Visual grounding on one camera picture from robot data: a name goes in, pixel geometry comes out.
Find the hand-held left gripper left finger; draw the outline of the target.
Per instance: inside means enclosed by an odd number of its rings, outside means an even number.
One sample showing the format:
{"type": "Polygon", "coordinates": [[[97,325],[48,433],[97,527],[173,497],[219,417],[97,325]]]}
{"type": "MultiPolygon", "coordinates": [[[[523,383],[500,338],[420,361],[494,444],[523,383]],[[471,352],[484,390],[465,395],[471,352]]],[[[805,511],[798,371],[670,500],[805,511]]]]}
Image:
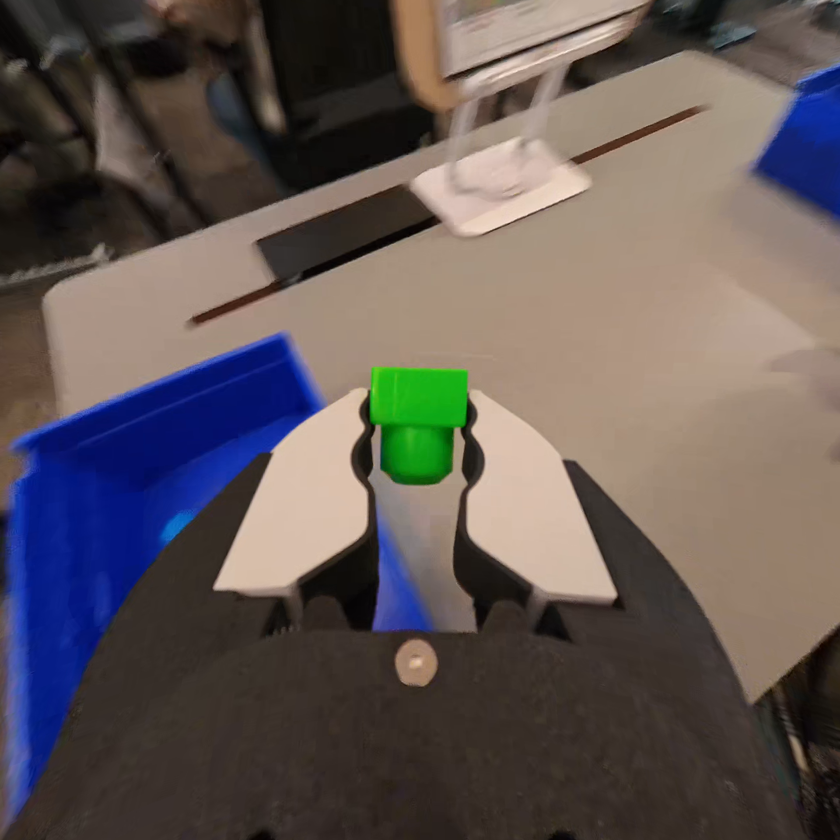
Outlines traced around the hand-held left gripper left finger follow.
{"type": "Polygon", "coordinates": [[[380,549],[368,402],[355,388],[270,450],[215,592],[276,599],[293,625],[328,597],[352,629],[372,630],[380,549]]]}

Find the blue toy block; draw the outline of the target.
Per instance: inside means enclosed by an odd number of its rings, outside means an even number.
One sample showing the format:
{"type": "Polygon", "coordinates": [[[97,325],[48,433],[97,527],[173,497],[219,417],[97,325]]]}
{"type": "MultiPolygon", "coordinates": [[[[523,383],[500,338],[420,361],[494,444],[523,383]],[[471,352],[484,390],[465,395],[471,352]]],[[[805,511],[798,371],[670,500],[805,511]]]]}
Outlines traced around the blue toy block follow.
{"type": "Polygon", "coordinates": [[[161,546],[164,547],[174,540],[194,520],[197,513],[195,509],[186,509],[172,515],[161,529],[161,546]]]}

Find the green toy block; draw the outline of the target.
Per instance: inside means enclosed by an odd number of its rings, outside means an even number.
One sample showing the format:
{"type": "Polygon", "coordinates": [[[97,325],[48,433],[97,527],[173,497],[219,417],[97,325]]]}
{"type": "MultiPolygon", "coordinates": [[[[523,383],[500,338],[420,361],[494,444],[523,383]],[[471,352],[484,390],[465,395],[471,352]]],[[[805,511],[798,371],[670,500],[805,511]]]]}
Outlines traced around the green toy block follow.
{"type": "Polygon", "coordinates": [[[370,420],[381,429],[381,469],[403,486],[440,483],[454,465],[455,430],[466,425],[469,373],[375,366],[370,420]]]}

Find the grey metal rail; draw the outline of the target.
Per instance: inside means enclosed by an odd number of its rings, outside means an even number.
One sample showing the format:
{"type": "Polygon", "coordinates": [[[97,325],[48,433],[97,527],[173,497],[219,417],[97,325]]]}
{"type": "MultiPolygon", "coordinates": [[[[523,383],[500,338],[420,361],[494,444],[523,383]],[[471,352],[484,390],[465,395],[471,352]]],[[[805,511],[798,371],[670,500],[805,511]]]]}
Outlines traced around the grey metal rail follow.
{"type": "Polygon", "coordinates": [[[6,290],[41,281],[59,281],[74,277],[108,264],[113,255],[113,248],[105,244],[99,244],[87,255],[70,257],[42,266],[31,266],[1,274],[1,289],[6,290]]]}

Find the blue plastic bin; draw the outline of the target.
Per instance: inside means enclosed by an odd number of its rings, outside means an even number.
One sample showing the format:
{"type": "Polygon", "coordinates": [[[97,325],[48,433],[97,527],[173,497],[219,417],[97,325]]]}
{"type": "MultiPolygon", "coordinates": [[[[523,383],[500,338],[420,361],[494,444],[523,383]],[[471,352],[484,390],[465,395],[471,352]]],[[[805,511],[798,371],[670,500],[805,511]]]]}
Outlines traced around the blue plastic bin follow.
{"type": "Polygon", "coordinates": [[[283,836],[296,737],[272,718],[340,647],[214,582],[270,450],[324,405],[279,333],[16,444],[8,838],[283,836]]]}
{"type": "Polygon", "coordinates": [[[802,79],[753,169],[839,218],[839,65],[802,79]]]}

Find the printed instruction sheet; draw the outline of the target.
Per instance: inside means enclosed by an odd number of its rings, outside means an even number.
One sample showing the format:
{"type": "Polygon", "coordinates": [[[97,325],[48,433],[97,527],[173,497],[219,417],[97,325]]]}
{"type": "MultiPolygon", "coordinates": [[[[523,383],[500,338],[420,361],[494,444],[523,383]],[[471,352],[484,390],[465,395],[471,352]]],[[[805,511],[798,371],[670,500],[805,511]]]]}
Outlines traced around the printed instruction sheet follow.
{"type": "Polygon", "coordinates": [[[585,28],[643,12],[642,1],[437,2],[439,65],[453,77],[585,28]]]}

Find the white document stand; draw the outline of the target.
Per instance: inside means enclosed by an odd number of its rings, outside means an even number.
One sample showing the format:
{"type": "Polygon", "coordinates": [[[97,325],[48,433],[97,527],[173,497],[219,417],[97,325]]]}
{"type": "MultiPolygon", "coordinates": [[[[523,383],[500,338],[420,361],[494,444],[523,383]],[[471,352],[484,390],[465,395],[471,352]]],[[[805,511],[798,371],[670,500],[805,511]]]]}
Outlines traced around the white document stand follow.
{"type": "Polygon", "coordinates": [[[461,97],[450,117],[445,161],[416,176],[412,193],[454,235],[488,234],[585,192],[588,175],[563,160],[544,139],[550,105],[571,66],[623,42],[643,20],[643,12],[585,28],[508,58],[445,77],[461,97]],[[466,152],[479,105],[521,84],[537,81],[518,135],[466,152]]]}

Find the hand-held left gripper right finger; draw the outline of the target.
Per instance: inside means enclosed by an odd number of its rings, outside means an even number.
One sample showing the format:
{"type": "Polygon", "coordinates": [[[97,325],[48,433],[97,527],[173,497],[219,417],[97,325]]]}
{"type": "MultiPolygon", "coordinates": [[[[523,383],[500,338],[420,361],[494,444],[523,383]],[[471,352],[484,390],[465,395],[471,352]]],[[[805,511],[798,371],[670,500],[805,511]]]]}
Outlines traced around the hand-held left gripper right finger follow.
{"type": "Polygon", "coordinates": [[[476,389],[462,435],[453,568],[476,629],[503,602],[531,629],[556,603],[613,608],[616,585],[559,451],[476,389]]]}

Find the black high-back chair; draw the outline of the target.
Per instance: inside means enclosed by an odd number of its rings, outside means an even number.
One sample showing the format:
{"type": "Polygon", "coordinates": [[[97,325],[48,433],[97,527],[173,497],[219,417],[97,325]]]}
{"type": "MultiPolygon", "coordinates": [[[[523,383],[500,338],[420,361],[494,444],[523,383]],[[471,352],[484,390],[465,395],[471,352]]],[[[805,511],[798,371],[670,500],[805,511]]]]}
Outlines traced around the black high-back chair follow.
{"type": "Polygon", "coordinates": [[[269,155],[285,186],[304,192],[434,139],[434,115],[397,67],[388,2],[265,1],[260,9],[287,121],[269,155]]]}

